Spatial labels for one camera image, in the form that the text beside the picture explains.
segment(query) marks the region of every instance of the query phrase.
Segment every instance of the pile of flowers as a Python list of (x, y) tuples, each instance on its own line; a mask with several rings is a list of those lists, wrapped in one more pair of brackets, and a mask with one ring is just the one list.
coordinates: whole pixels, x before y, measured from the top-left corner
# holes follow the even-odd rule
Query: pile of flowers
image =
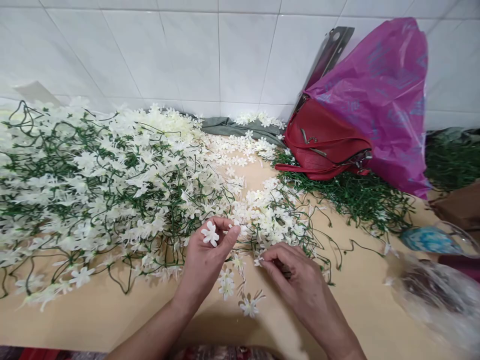
[[(227, 141), (206, 135), (201, 121), (156, 105), (100, 118), (81, 106), (22, 101), (0, 124), (0, 297), (7, 277), (41, 309), (102, 272), (125, 294), (137, 277), (178, 278), (189, 236), (214, 215), (241, 225), (239, 251), (258, 257), (285, 241), (315, 255), (310, 219), (295, 206), (302, 194), (271, 178), (244, 196), (245, 179), (232, 168), (255, 154), (271, 159), (275, 147), (248, 131)], [(235, 151), (242, 155), (228, 156)], [(35, 269), (45, 257), (54, 257), (50, 278)], [(230, 260), (245, 280), (239, 253)], [(115, 264), (129, 268), (127, 286), (113, 276)], [(233, 283), (223, 284), (228, 296)]]

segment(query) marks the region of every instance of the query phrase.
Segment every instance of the purple plastic bag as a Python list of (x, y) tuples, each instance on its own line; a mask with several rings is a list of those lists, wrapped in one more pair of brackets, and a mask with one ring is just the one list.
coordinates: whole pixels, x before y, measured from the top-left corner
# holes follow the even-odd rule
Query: purple plastic bag
[(414, 18), (385, 21), (305, 92), (360, 129), (373, 144), (371, 169), (426, 199), (427, 39)]

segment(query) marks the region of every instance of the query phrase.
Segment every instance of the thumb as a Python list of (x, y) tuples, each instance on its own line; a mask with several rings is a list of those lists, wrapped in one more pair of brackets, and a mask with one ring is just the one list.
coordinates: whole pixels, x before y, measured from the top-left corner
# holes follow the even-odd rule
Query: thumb
[(268, 275), (270, 275), (271, 279), (281, 292), (284, 293), (288, 291), (291, 285), (284, 277), (280, 269), (272, 261), (261, 260), (261, 266), (265, 268), (266, 272)]
[(225, 237), (218, 245), (219, 252), (223, 253), (225, 257), (229, 254), (230, 250), (234, 247), (237, 239), (240, 235), (240, 226), (234, 226), (226, 233)]

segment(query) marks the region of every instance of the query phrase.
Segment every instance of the wooden table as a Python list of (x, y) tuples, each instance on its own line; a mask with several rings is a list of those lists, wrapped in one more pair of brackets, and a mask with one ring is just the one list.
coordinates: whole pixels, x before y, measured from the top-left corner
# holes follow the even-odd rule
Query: wooden table
[[(275, 171), (260, 163), (239, 168), (249, 189), (261, 189), (262, 181), (275, 176)], [(416, 202), (416, 225), (433, 224), (437, 218), (425, 205)], [(333, 227), (321, 213), (313, 216), (316, 228), (333, 237), (341, 248), (350, 248), (349, 239), (383, 251), (378, 240), (363, 230), (345, 224), (345, 218), (326, 210)], [(332, 248), (320, 238), (326, 252), (335, 263)], [(391, 240), (399, 252), (409, 250), (397, 239)], [(392, 288), (384, 285), (387, 276), (399, 271), (399, 260), (389, 254), (377, 254), (357, 248), (344, 255), (341, 271), (334, 270), (331, 291), (348, 323), (358, 336), (370, 360), (455, 359), (449, 349), (433, 340), (432, 333), (410, 318), (396, 303)], [(79, 351), (108, 352), (135, 332), (174, 294), (176, 283), (152, 282), (137, 279), (131, 293), (123, 295), (105, 273), (78, 290), (49, 303), (44, 312), (40, 307), (24, 306), (24, 295), (10, 295), (0, 300), (0, 344), (20, 347), (56, 348)], [(127, 270), (120, 271), (127, 276)], [(192, 343), (259, 345), (268, 347), (285, 359), (324, 359), (321, 348), (297, 321), (279, 297), (274, 284), (263, 269), (247, 259), (246, 291), (263, 289), (266, 295), (258, 305), (255, 319), (244, 317), (239, 298), (223, 301), (213, 289), (190, 323), (178, 344), (179, 348)], [(13, 289), (14, 284), (7, 284)]]

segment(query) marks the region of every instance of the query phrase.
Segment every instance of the left hand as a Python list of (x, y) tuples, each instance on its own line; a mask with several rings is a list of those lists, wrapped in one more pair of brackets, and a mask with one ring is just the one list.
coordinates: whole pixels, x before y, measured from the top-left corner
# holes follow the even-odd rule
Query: left hand
[[(207, 222), (212, 222), (219, 236), (217, 247), (204, 243), (202, 229), (207, 229)], [(240, 227), (233, 221), (213, 216), (203, 223), (188, 242), (183, 276), (174, 295), (174, 304), (182, 304), (195, 309), (200, 307), (217, 281), (220, 270), (234, 247), (240, 234)]]

